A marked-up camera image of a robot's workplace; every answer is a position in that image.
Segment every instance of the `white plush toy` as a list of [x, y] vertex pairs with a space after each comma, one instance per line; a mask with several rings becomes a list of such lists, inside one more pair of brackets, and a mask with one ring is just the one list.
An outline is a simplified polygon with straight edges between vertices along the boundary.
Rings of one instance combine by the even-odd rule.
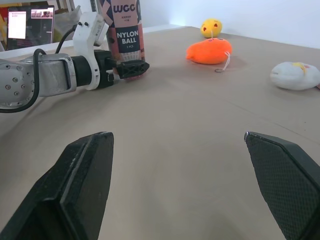
[[320, 84], [320, 71], [301, 62], [283, 62], [272, 69], [271, 81], [282, 89], [305, 90]]

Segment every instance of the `black cable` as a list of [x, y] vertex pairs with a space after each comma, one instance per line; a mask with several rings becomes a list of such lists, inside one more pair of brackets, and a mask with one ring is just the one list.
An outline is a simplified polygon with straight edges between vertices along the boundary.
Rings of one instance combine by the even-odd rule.
[[55, 53], [56, 53], [56, 54], [58, 54], [58, 53], [60, 52], [61, 47], [62, 47], [62, 44], [64, 44], [66, 38], [67, 38], [72, 32], [74, 32], [74, 31], [76, 30], [76, 28], [77, 28], [77, 24], [76, 24], [76, 25], [73, 25], [72, 28], [71, 28], [69, 31], [67, 31], [67, 32], [62, 36], [62, 38], [61, 38], [61, 40], [60, 40], [60, 42], [59, 42], [59, 45], [58, 45], [58, 47], [57, 47], [56, 50], [55, 50]]
[[3, 114], [12, 114], [22, 112], [28, 108], [30, 108], [37, 100], [40, 91], [40, 80], [39, 80], [39, 54], [46, 55], [46, 52], [42, 49], [38, 48], [33, 53], [33, 75], [34, 75], [34, 90], [33, 95], [30, 101], [23, 106], [14, 108], [14, 109], [0, 109], [0, 113]]

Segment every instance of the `beige table surface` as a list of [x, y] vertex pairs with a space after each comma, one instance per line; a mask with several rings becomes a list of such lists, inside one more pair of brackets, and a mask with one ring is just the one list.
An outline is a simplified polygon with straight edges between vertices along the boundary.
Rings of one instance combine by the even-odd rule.
[[320, 155], [320, 91], [269, 81], [284, 61], [320, 67], [320, 50], [224, 35], [226, 72], [185, 60], [196, 28], [145, 35], [151, 68], [139, 80], [46, 98], [32, 113], [0, 115], [0, 229], [65, 146], [114, 133], [100, 240], [284, 240], [256, 181], [245, 131]]

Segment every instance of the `monitor screen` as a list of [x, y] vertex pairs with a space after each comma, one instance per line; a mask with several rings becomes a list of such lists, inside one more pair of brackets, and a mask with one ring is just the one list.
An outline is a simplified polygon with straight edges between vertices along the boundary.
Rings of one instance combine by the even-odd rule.
[[7, 50], [51, 44], [54, 30], [53, 5], [8, 8]]

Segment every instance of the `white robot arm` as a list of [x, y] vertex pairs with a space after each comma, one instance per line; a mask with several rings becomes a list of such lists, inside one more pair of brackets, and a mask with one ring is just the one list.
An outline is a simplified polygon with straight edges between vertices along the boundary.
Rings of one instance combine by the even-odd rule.
[[78, 56], [46, 54], [37, 49], [33, 57], [12, 62], [0, 59], [0, 113], [17, 113], [31, 107], [38, 97], [71, 93], [77, 87], [88, 90], [114, 85], [113, 69], [121, 79], [143, 74], [149, 64], [133, 60], [117, 64], [110, 51], [94, 50], [107, 34], [108, 25], [97, 12], [84, 12], [73, 36]]

